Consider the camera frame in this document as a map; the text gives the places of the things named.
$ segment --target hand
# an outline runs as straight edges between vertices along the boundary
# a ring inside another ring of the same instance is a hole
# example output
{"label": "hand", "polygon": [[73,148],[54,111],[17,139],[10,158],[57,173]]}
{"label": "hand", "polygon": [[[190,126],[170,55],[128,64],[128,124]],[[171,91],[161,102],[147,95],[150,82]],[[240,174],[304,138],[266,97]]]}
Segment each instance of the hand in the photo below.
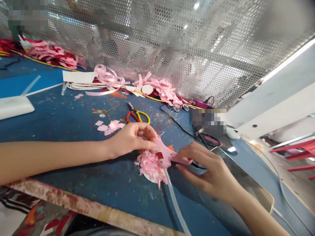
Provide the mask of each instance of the hand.
{"label": "hand", "polygon": [[235,207],[247,195],[246,190],[231,174],[223,159],[204,146],[193,142],[180,149],[177,155],[182,158],[193,159],[207,168],[207,173],[198,176],[190,172],[185,166],[176,165],[186,179],[209,195],[230,204],[232,207]]}
{"label": "hand", "polygon": [[110,150],[108,157],[114,159],[138,149],[151,150],[155,146],[157,137],[157,133],[147,123],[130,122],[113,137],[105,140]]}

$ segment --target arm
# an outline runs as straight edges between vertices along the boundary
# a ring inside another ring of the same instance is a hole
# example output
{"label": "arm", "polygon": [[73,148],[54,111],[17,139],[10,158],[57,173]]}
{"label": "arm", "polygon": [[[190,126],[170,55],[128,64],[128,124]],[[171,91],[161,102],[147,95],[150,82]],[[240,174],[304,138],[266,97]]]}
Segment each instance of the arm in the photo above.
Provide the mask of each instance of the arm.
{"label": "arm", "polygon": [[152,149],[156,137],[147,123],[129,123],[110,139],[98,142],[1,143],[0,185],[50,170],[114,159],[136,149]]}
{"label": "arm", "polygon": [[183,165],[176,165],[191,183],[230,204],[254,236],[289,236],[263,206],[237,182],[220,156],[197,143],[179,150],[178,156],[194,159],[207,168],[207,173],[198,176]]}

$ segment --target yellow cable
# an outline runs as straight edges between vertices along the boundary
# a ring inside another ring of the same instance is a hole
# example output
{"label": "yellow cable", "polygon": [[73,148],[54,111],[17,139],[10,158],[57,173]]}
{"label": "yellow cable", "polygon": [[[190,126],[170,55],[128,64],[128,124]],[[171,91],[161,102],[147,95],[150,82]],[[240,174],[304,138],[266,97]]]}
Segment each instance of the yellow cable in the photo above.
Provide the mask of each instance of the yellow cable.
{"label": "yellow cable", "polygon": [[[65,67],[61,67],[61,66],[54,66],[54,65],[51,65],[51,64],[48,64],[48,63],[41,62],[41,61],[35,60],[35,59],[33,59],[33,58],[30,58],[30,57],[28,57],[28,56],[23,55],[22,53],[19,53],[19,52],[14,51],[14,50],[11,50],[11,51],[14,52],[14,53],[17,53],[17,54],[19,54],[19,55],[21,55],[21,56],[23,56],[23,57],[25,57],[25,58],[27,58],[27,59],[30,59],[30,60],[35,61],[35,62],[39,62],[39,63],[44,64],[44,65],[48,65],[48,66],[52,66],[52,67],[57,67],[57,68],[61,68],[61,69],[66,69],[66,70],[70,70],[70,71],[74,71],[74,72],[81,72],[81,71],[78,71],[78,70],[73,70],[73,69],[69,69],[69,68],[65,68]],[[135,90],[135,92],[140,93],[141,95],[144,95],[142,92],[140,92],[140,91],[138,91],[138,90]],[[159,100],[159,99],[150,97],[150,96],[147,96],[147,98],[150,98],[150,99],[152,99],[152,100],[154,100],[154,101],[158,101],[158,102],[165,102],[165,101],[162,101],[162,100]]]}

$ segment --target wooden table edge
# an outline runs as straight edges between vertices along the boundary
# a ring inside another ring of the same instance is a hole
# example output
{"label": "wooden table edge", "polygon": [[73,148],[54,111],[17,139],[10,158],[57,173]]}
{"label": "wooden table edge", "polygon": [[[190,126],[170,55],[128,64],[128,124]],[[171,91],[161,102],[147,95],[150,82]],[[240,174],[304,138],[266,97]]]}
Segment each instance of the wooden table edge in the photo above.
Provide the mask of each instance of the wooden table edge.
{"label": "wooden table edge", "polygon": [[74,195],[32,178],[25,178],[6,186],[137,235],[185,235],[171,228]]}

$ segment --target white paper disc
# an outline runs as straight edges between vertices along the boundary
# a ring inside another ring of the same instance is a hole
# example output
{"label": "white paper disc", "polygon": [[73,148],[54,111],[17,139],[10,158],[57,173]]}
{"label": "white paper disc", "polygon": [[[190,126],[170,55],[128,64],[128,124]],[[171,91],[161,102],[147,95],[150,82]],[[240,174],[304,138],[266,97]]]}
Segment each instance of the white paper disc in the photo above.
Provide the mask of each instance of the white paper disc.
{"label": "white paper disc", "polygon": [[153,87],[151,85],[143,85],[141,90],[143,93],[149,95],[153,92]]}

